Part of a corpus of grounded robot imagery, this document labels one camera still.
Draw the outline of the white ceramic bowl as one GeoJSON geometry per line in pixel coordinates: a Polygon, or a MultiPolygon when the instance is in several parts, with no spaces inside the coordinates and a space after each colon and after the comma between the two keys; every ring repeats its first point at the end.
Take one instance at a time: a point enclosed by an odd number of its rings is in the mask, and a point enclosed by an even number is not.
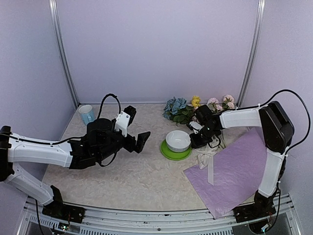
{"type": "Polygon", "coordinates": [[[174,130],[169,132],[165,138],[168,148],[173,152],[184,152],[186,151],[190,144],[191,140],[188,133],[181,130],[174,130]]]}

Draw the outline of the green plate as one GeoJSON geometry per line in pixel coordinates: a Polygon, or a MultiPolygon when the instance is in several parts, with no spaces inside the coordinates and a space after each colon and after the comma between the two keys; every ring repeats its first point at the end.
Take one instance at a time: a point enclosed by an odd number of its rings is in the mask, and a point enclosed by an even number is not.
{"type": "Polygon", "coordinates": [[[192,148],[189,147],[186,151],[183,152],[174,152],[169,149],[167,146],[166,140],[164,140],[160,145],[160,151],[164,157],[172,161],[181,161],[186,159],[192,152],[192,148]]]}

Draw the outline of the purple wrapping paper sheet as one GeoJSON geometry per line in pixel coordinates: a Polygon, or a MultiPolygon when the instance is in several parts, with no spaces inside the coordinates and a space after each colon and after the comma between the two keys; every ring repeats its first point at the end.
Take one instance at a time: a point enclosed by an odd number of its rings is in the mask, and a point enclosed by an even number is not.
{"type": "Polygon", "coordinates": [[[187,179],[215,219],[250,198],[261,183],[267,158],[266,147],[251,129],[224,150],[215,154],[214,183],[208,170],[198,165],[184,171],[187,179]]]}

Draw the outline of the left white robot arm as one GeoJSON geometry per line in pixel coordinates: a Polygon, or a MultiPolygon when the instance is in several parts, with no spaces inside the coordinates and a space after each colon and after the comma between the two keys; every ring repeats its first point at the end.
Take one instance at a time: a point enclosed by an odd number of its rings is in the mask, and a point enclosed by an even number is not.
{"type": "Polygon", "coordinates": [[[68,169],[86,169],[101,165],[108,157],[115,158],[122,148],[140,153],[150,132],[133,137],[128,127],[136,115],[136,109],[126,107],[113,120],[97,118],[87,124],[82,137],[72,137],[60,142],[25,139],[12,133],[10,126],[0,130],[0,180],[12,185],[42,204],[44,215],[82,223],[85,209],[63,202],[61,192],[48,186],[25,171],[20,162],[58,165],[68,169]]]}

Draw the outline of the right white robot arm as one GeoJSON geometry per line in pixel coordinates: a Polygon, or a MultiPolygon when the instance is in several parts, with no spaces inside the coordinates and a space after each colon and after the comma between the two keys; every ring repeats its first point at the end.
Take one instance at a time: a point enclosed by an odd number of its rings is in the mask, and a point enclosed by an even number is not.
{"type": "Polygon", "coordinates": [[[284,173],[294,126],[279,102],[214,114],[208,107],[196,110],[199,125],[190,135],[193,149],[210,144],[223,129],[250,127],[251,130],[214,157],[214,185],[194,179],[203,202],[214,217],[231,209],[241,216],[261,217],[274,212],[273,199],[284,173]],[[253,196],[247,208],[239,205],[253,196]]]}

